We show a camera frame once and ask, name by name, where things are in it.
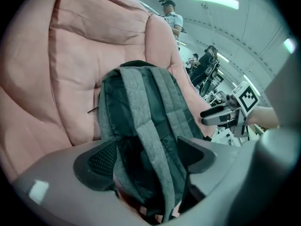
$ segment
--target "ceiling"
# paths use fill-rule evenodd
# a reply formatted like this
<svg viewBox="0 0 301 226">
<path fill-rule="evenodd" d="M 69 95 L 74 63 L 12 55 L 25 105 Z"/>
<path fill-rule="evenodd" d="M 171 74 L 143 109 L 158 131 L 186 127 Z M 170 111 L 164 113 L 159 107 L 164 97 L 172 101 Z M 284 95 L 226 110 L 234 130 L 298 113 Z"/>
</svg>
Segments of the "ceiling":
<svg viewBox="0 0 301 226">
<path fill-rule="evenodd" d="M 140 0 L 162 13 L 159 0 Z M 285 22 L 265 0 L 239 0 L 239 9 L 202 1 L 173 0 L 184 19 L 182 42 L 199 55 L 215 44 L 229 59 L 220 61 L 220 70 L 237 85 L 245 74 L 261 93 L 261 105 L 269 106 L 264 90 L 279 72 L 290 53 L 284 46 L 289 36 Z"/>
</svg>

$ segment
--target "backpack strap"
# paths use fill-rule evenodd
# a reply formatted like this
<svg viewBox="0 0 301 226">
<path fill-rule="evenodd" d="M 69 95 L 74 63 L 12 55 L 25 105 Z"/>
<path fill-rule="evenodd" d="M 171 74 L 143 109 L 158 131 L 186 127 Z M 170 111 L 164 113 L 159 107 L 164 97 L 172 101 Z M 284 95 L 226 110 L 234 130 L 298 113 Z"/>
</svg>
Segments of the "backpack strap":
<svg viewBox="0 0 301 226">
<path fill-rule="evenodd" d="M 106 96 L 105 96 L 105 83 L 102 82 L 101 84 L 101 90 L 99 94 L 99 107 L 98 107 L 98 124 L 100 127 L 101 132 L 101 139 L 111 139 L 115 138 L 112 127 L 109 120 L 109 114 L 107 111 L 107 105 L 106 105 Z M 116 148 L 116 162 L 114 165 L 114 174 L 122 187 L 136 200 L 138 200 L 141 204 L 144 204 L 145 201 L 139 194 L 137 188 L 134 186 L 131 178 L 129 177 L 127 173 L 127 169 L 124 166 L 124 163 L 122 161 L 121 153 L 118 147 Z"/>
<path fill-rule="evenodd" d="M 162 68 L 150 68 L 150 71 L 161 94 L 166 116 L 176 141 L 178 137 L 193 138 L 184 114 L 187 105 L 180 99 L 171 74 Z"/>
<path fill-rule="evenodd" d="M 174 185 L 165 152 L 151 119 L 151 111 L 141 73 L 134 68 L 119 69 L 130 105 L 134 127 L 158 176 L 165 200 L 163 221 L 167 222 L 174 205 Z"/>
</svg>

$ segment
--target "man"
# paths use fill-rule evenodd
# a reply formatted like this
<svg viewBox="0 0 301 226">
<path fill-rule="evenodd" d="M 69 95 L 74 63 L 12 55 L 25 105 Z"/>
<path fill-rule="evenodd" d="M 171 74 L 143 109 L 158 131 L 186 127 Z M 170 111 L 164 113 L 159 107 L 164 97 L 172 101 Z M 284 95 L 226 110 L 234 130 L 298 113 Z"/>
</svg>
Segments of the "man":
<svg viewBox="0 0 301 226">
<path fill-rule="evenodd" d="M 210 65 L 212 61 L 217 57 L 217 49 L 213 45 L 210 45 L 204 51 L 205 54 L 199 59 L 199 61 L 192 62 L 193 66 L 197 66 L 190 77 L 191 83 L 194 87 L 196 87 L 207 77 L 207 75 L 204 72 L 207 66 Z"/>
<path fill-rule="evenodd" d="M 193 57 L 188 59 L 188 61 L 186 62 L 185 69 L 186 69 L 188 75 L 189 75 L 189 72 L 191 69 L 191 64 L 197 60 L 198 60 L 198 54 L 193 54 Z"/>
<path fill-rule="evenodd" d="M 175 13 L 175 3 L 171 0 L 163 0 L 162 7 L 165 15 L 164 19 L 171 27 L 174 37 L 179 37 L 183 27 L 183 17 Z"/>
</svg>

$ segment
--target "black mesh padding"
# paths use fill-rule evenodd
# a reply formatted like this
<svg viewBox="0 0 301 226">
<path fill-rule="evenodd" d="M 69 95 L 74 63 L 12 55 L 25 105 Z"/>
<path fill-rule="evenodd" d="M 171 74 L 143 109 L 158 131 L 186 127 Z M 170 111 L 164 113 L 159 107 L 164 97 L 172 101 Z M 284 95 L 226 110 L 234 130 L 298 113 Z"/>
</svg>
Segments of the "black mesh padding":
<svg viewBox="0 0 301 226">
<path fill-rule="evenodd" d="M 88 166 L 94 173 L 112 178 L 115 161 L 116 144 L 111 144 L 91 156 L 88 160 Z"/>
</svg>

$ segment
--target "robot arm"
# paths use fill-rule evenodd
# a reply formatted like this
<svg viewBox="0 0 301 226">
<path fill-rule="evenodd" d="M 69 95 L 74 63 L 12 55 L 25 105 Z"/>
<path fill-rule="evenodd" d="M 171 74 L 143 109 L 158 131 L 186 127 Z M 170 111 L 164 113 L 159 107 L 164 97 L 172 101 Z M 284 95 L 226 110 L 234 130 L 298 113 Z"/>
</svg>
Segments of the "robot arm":
<svg viewBox="0 0 301 226">
<path fill-rule="evenodd" d="M 247 137 L 248 115 L 258 105 L 259 97 L 247 82 L 242 82 L 227 96 L 227 102 L 203 111 L 200 116 L 207 126 L 217 125 L 231 130 L 234 137 Z"/>
</svg>

